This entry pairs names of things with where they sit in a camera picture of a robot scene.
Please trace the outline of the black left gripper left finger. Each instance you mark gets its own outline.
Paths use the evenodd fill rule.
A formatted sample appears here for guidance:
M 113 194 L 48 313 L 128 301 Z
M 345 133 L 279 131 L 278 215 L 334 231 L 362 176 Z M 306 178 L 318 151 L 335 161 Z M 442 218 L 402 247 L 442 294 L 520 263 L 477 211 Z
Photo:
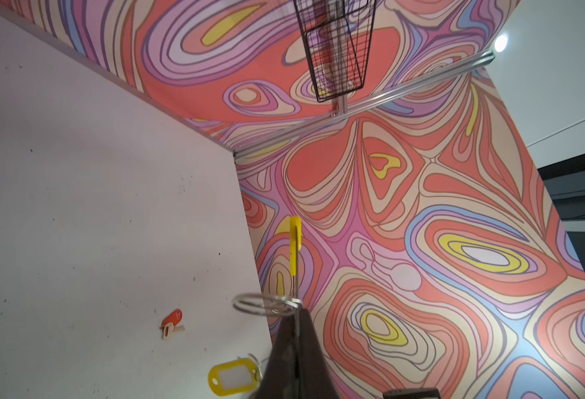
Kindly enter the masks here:
M 297 381 L 296 317 L 282 319 L 254 398 L 294 399 L 299 397 Z

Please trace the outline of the key with yellow tag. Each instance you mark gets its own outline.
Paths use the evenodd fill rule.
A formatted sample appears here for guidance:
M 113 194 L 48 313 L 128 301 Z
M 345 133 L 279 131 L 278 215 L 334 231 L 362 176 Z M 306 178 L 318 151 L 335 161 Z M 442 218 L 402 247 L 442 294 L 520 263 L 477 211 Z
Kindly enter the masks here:
M 215 365 L 209 370 L 209 389 L 218 397 L 256 392 L 268 361 L 269 357 L 260 359 L 249 353 L 245 357 Z

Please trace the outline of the grey keyring with yellow grip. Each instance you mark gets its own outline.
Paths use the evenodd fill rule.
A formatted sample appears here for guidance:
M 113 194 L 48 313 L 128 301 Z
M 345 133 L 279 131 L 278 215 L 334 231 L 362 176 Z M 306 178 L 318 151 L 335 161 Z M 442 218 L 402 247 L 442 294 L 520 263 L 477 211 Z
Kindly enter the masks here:
M 289 265 L 292 286 L 289 295 L 239 294 L 232 300 L 232 307 L 245 314 L 262 317 L 285 318 L 297 314 L 303 307 L 299 299 L 299 253 L 302 250 L 302 221 L 292 216 L 288 227 Z

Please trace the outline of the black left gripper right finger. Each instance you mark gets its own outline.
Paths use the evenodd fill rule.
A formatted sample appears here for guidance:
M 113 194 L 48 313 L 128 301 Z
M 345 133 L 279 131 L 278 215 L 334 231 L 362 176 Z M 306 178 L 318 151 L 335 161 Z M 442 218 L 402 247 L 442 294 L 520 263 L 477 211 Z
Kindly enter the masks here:
M 339 398 L 308 310 L 301 309 L 297 320 L 298 397 Z

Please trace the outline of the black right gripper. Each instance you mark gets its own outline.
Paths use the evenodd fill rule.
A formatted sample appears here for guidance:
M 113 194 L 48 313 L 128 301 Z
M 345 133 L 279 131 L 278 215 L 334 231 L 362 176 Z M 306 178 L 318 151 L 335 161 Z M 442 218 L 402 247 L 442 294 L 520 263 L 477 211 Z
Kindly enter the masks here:
M 383 393 L 384 399 L 441 399 L 437 388 L 401 388 Z

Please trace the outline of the key with red tag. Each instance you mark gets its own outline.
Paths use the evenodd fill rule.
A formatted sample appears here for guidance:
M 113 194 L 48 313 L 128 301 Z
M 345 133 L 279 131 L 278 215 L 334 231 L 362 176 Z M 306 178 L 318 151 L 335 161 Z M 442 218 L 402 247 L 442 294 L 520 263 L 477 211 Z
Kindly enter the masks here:
M 169 314 L 160 324 L 161 334 L 163 340 L 170 339 L 176 333 L 185 331 L 185 327 L 181 325 L 183 319 L 183 312 L 181 309 L 175 309 Z

